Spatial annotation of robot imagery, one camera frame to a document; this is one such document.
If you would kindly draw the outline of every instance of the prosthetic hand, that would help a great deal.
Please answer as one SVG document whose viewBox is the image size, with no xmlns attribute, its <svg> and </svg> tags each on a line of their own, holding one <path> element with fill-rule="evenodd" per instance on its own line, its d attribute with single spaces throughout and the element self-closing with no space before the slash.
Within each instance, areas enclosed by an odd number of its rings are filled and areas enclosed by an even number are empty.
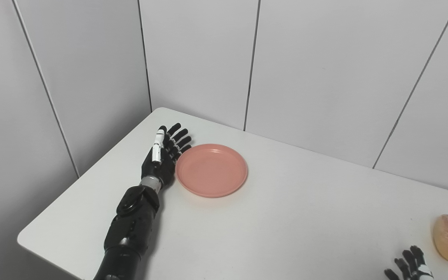
<svg viewBox="0 0 448 280">
<path fill-rule="evenodd" d="M 411 246 L 411 250 L 404 250 L 402 255 L 406 259 L 395 259 L 395 264 L 402 271 L 404 280 L 433 280 L 433 274 L 425 263 L 423 251 L 417 246 Z M 400 280 L 391 269 L 385 270 L 385 275 L 390 280 Z"/>
<path fill-rule="evenodd" d="M 174 181 L 176 161 L 191 146 L 187 129 L 175 124 L 158 129 L 155 143 L 142 164 L 139 186 L 129 188 L 117 206 L 117 215 L 105 238 L 105 256 L 94 280 L 133 280 L 148 249 L 151 228 L 160 206 L 158 192 Z"/>
</svg>

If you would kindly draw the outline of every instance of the black forearm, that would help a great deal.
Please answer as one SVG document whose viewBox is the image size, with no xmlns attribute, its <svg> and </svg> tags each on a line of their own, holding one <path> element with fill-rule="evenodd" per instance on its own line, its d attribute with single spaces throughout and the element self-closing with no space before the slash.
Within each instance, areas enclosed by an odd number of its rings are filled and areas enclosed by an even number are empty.
<svg viewBox="0 0 448 280">
<path fill-rule="evenodd" d="M 146 186 L 126 191 L 107 237 L 105 256 L 94 280 L 132 280 L 146 253 L 159 202 L 157 193 Z"/>
</svg>

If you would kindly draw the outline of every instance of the white wall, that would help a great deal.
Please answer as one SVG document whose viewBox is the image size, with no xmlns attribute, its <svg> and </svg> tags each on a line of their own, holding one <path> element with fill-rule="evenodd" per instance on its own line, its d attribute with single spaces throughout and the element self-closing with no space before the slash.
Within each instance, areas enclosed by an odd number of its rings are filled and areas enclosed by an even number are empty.
<svg viewBox="0 0 448 280">
<path fill-rule="evenodd" d="M 0 1 L 0 280 L 34 273 L 16 236 L 76 179 L 17 14 Z"/>
<path fill-rule="evenodd" d="M 153 109 L 243 129 L 258 0 L 140 0 Z"/>
<path fill-rule="evenodd" d="M 16 236 L 77 179 L 59 124 L 83 173 L 150 113 L 138 5 L 18 3 L 46 83 L 0 1 L 0 279 L 73 279 Z"/>
<path fill-rule="evenodd" d="M 17 0 L 83 174 L 151 113 L 137 0 Z"/>
<path fill-rule="evenodd" d="M 247 108 L 257 4 L 140 0 L 153 108 L 239 129 L 246 119 L 248 132 L 373 167 L 446 26 L 448 0 L 261 1 Z M 448 124 L 436 124 L 448 122 L 448 97 L 428 93 L 448 89 L 441 48 L 401 119 L 409 128 L 397 126 L 376 168 L 448 188 Z"/>
<path fill-rule="evenodd" d="M 448 28 L 376 169 L 448 189 Z"/>
<path fill-rule="evenodd" d="M 264 0 L 247 131 L 372 167 L 448 0 Z"/>
</svg>

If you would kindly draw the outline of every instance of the pink plate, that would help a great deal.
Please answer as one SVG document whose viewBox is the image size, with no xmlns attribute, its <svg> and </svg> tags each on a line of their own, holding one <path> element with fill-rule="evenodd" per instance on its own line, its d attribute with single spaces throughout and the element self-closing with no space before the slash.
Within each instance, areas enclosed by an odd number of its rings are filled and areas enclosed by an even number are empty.
<svg viewBox="0 0 448 280">
<path fill-rule="evenodd" d="M 187 150 L 177 161 L 176 176 L 190 192 L 221 197 L 239 189 L 247 178 L 247 163 L 237 151 L 218 144 Z"/>
</svg>

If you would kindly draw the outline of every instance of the robotic hand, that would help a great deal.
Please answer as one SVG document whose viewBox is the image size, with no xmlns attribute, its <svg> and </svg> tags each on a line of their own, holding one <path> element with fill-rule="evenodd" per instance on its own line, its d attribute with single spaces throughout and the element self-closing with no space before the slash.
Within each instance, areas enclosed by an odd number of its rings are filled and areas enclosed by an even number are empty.
<svg viewBox="0 0 448 280">
<path fill-rule="evenodd" d="M 129 188 L 117 206 L 105 238 L 105 256 L 94 280 L 133 280 L 148 249 L 155 215 L 160 206 L 158 192 L 174 181 L 176 161 L 191 148 L 187 129 L 177 123 L 169 131 L 158 129 L 155 143 L 142 164 L 142 179 Z"/>
<path fill-rule="evenodd" d="M 423 251 L 418 246 L 411 246 L 411 250 L 404 250 L 402 255 L 406 259 L 395 259 L 395 264 L 402 271 L 404 280 L 433 280 L 433 274 L 425 263 Z M 391 269 L 385 270 L 385 275 L 390 280 L 400 280 Z"/>
</svg>

